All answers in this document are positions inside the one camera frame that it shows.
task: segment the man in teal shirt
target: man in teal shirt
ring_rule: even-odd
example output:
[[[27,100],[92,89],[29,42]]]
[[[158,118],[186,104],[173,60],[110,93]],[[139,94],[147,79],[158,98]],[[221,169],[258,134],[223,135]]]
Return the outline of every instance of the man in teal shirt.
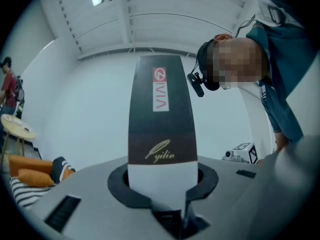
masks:
[[[270,1],[298,20],[285,0]],[[219,34],[205,49],[206,58],[198,56],[197,62],[208,83],[219,87],[222,82],[259,82],[261,101],[275,134],[276,151],[303,136],[286,102],[317,53],[303,27],[290,23],[271,27],[256,21],[246,37]]]

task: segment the table leg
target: table leg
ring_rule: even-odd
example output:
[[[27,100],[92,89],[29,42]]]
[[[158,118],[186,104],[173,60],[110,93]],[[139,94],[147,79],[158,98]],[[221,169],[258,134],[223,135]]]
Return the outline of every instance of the table leg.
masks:
[[[6,151],[6,148],[7,148],[7,140],[8,140],[8,137],[9,137],[9,132],[6,133],[6,136],[5,136],[5,139],[4,139],[4,143],[3,143],[3,147],[2,147],[2,154],[1,154],[1,167],[0,167],[0,171],[2,172],[2,166],[3,166],[3,163],[4,163],[4,157],[5,157],[5,151]]]
[[[20,142],[20,138],[17,137],[16,138],[16,154],[19,156],[19,142]]]
[[[22,156],[25,156],[25,139],[21,139],[21,145],[22,145]]]

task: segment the orange cushion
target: orange cushion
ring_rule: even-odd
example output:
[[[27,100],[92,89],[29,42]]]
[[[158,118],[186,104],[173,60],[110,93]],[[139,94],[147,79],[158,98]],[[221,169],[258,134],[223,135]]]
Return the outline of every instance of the orange cushion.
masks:
[[[66,167],[64,169],[64,172],[63,172],[63,176],[62,176],[62,180],[61,181],[64,181],[66,178],[68,178],[71,174],[74,174],[75,172],[73,170],[70,170],[68,167]]]
[[[37,170],[19,169],[17,178],[30,187],[44,188],[55,184],[49,174]]]
[[[19,169],[30,169],[51,175],[52,161],[32,159],[20,155],[9,155],[10,176],[17,177]]]

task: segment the white ceiling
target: white ceiling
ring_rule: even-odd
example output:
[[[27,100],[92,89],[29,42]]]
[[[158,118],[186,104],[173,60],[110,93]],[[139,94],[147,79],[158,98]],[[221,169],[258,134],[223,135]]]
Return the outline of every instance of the white ceiling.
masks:
[[[42,0],[57,36],[74,42],[79,58],[127,48],[163,48],[196,53],[246,20],[252,0]]]

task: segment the floor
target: floor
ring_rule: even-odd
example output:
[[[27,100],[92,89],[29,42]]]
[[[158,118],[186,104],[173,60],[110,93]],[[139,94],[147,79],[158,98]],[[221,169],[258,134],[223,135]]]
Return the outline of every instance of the floor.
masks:
[[[5,153],[6,154],[16,154],[17,153],[17,141],[14,139],[8,139],[7,140],[7,148]],[[21,145],[19,145],[20,148],[20,155],[22,156],[22,148]],[[27,158],[32,158],[32,159],[40,159],[39,154],[37,151],[34,151],[32,146],[24,144],[24,155]],[[9,187],[9,179],[10,179],[10,174],[9,174],[9,166],[8,163],[3,161],[3,168],[2,168],[2,173],[1,173],[1,178],[4,181],[4,184]]]

